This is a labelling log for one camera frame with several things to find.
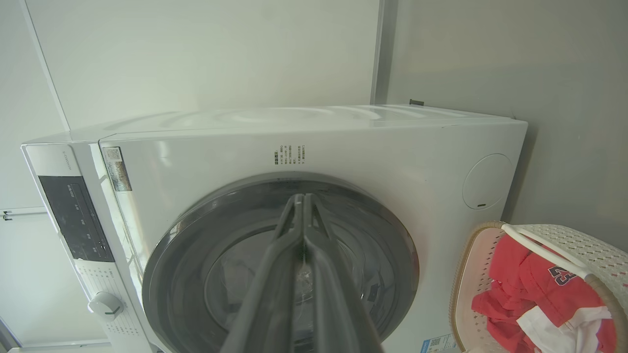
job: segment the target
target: basket handle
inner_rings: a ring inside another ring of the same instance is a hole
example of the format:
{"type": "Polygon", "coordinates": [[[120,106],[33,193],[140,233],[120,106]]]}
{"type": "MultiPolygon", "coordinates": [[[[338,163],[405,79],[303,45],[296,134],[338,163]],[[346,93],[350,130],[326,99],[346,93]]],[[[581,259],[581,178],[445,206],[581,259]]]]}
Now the basket handle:
{"type": "Polygon", "coordinates": [[[546,239],[543,239],[542,237],[536,236],[535,234],[530,233],[530,232],[526,232],[527,234],[524,236],[510,224],[502,225],[502,230],[506,232],[506,234],[508,234],[511,238],[513,238],[516,242],[525,246],[530,251],[533,251],[538,256],[541,256],[545,260],[564,268],[565,270],[577,275],[578,277],[582,279],[584,279],[585,277],[591,274],[591,271],[587,270],[587,268],[583,266],[584,265],[583,263],[576,260],[575,258],[573,258],[573,256],[569,255],[568,253],[566,253],[564,250],[560,249],[559,247],[554,246],[552,243],[548,242],[546,239]],[[555,253],[536,244],[532,240],[528,239],[529,237],[547,246],[548,248],[556,251],[558,254],[560,254],[563,257],[556,255],[555,253]]]}

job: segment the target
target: dial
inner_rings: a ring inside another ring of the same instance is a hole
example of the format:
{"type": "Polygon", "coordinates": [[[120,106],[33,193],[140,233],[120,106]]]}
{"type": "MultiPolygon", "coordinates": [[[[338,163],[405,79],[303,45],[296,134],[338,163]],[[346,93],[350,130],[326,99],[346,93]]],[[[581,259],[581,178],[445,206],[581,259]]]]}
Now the dial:
{"type": "Polygon", "coordinates": [[[101,320],[111,322],[124,311],[124,304],[115,295],[102,291],[89,301],[87,308],[101,320]]]}

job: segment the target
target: washing machine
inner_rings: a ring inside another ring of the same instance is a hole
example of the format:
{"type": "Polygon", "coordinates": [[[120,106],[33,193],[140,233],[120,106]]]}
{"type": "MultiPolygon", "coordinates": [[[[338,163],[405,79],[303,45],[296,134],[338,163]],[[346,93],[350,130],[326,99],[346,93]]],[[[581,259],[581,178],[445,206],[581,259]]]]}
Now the washing machine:
{"type": "MultiPolygon", "coordinates": [[[[169,112],[22,147],[117,352],[218,352],[288,199],[328,210],[388,353],[455,349],[448,306],[476,224],[501,217],[527,123],[421,106],[169,112]]],[[[295,352],[313,350],[296,273],[295,352]]]]}

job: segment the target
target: sticker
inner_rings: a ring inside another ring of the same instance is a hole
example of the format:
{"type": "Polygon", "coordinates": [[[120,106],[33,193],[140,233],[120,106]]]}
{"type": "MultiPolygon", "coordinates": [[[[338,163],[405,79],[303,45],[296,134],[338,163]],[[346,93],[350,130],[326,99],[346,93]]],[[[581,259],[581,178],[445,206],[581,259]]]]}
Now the sticker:
{"type": "Polygon", "coordinates": [[[456,340],[453,339],[452,334],[436,337],[431,340],[424,340],[421,347],[421,353],[434,353],[441,350],[456,348],[456,340]]]}
{"type": "Polygon", "coordinates": [[[305,145],[282,144],[274,152],[275,165],[305,164],[305,145]]]}
{"type": "Polygon", "coordinates": [[[102,156],[105,158],[107,172],[109,172],[109,178],[111,178],[114,189],[116,191],[132,191],[120,147],[103,147],[102,156]]]}
{"type": "Polygon", "coordinates": [[[105,147],[102,149],[105,154],[105,160],[108,162],[121,162],[122,161],[122,153],[120,152],[120,147],[105,147]]]}

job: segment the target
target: laundry basket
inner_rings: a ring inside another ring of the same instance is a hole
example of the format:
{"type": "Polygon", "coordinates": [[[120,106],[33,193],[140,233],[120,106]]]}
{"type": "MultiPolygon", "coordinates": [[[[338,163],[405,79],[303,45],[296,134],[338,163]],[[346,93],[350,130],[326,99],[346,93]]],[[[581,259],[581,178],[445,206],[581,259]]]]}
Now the laundry basket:
{"type": "Polygon", "coordinates": [[[460,259],[453,286],[450,321],[454,338],[462,351],[507,352],[487,331],[486,316],[471,310],[473,297],[490,289],[490,262],[497,242],[504,234],[583,278],[600,295],[611,313],[617,330],[615,352],[628,352],[628,254],[562,225],[510,225],[503,222],[479,225],[460,259]]]}

